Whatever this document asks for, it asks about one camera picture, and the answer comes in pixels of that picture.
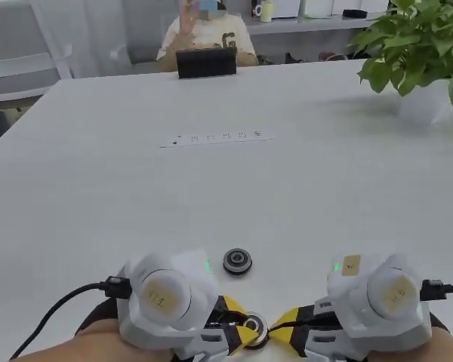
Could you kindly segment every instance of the white chair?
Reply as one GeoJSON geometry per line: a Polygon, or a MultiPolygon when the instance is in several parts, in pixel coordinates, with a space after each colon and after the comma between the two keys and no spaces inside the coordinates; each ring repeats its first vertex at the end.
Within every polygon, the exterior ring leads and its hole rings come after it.
{"type": "MultiPolygon", "coordinates": [[[[48,31],[39,4],[35,0],[0,0],[0,16],[2,16],[0,18],[0,103],[14,104],[17,100],[41,96],[58,80],[72,78],[67,64],[68,58],[72,55],[72,45],[69,44],[60,50],[48,31]],[[11,12],[19,14],[17,10],[32,14],[32,19],[29,20],[35,24],[21,26],[22,24],[14,21],[3,21],[4,16],[9,16],[11,12]],[[31,28],[38,30],[35,36],[40,39],[35,39],[35,42],[34,39],[23,38],[23,33],[31,28]],[[11,39],[14,41],[10,44],[2,44],[8,43],[11,39]],[[25,56],[13,55],[17,48],[26,48],[33,44],[40,44],[41,47],[32,46],[31,48],[41,50],[32,51],[32,54],[27,51],[25,56]]],[[[17,19],[25,20],[25,18],[20,14],[17,19]]]]}

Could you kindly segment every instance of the human hand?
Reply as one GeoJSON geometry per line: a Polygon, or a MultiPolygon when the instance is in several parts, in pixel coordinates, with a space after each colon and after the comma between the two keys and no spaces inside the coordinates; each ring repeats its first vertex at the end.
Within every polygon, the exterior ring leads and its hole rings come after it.
{"type": "Polygon", "coordinates": [[[198,11],[194,11],[191,6],[191,0],[186,0],[183,10],[180,13],[180,32],[184,35],[190,35],[198,20],[198,11]]]}
{"type": "Polygon", "coordinates": [[[117,320],[103,320],[79,332],[74,340],[89,362],[170,362],[172,351],[144,351],[125,342],[117,320]]]}

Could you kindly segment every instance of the shelf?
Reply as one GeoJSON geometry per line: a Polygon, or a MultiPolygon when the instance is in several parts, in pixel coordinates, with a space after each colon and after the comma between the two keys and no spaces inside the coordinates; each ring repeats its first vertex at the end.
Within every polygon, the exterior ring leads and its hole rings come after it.
{"type": "Polygon", "coordinates": [[[370,13],[366,19],[343,19],[334,15],[325,19],[274,19],[271,23],[261,23],[259,19],[244,17],[250,35],[279,34],[285,32],[317,32],[319,30],[360,29],[370,26],[385,13],[370,13]]]}

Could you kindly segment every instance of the cable connector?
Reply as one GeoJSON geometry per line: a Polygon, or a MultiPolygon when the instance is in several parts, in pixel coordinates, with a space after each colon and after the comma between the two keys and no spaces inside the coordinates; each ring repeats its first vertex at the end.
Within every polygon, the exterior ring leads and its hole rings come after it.
{"type": "Polygon", "coordinates": [[[453,293],[453,285],[443,284],[442,281],[423,281],[420,292],[420,301],[428,302],[431,300],[445,300],[446,294],[453,293]]]}
{"type": "Polygon", "coordinates": [[[133,293],[131,282],[127,278],[108,277],[100,283],[100,290],[107,298],[129,299],[133,293]]]}

